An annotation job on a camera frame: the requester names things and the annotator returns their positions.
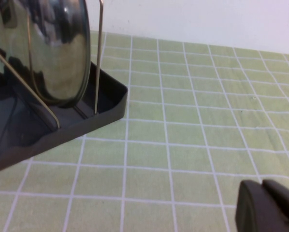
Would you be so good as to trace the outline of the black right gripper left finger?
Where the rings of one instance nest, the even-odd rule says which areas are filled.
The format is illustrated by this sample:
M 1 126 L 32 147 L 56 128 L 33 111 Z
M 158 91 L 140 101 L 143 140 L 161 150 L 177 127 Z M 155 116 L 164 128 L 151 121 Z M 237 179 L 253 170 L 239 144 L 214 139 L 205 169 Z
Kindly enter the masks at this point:
M 289 219 L 262 183 L 252 180 L 240 183 L 235 224 L 238 232 L 289 232 Z

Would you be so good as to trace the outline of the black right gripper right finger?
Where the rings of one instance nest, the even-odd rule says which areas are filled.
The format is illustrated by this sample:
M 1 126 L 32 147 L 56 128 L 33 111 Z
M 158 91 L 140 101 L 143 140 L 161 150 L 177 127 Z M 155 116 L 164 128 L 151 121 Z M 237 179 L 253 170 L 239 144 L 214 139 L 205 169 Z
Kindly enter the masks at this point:
M 289 189 L 271 179 L 263 180 L 262 186 L 271 195 L 282 213 L 289 219 Z

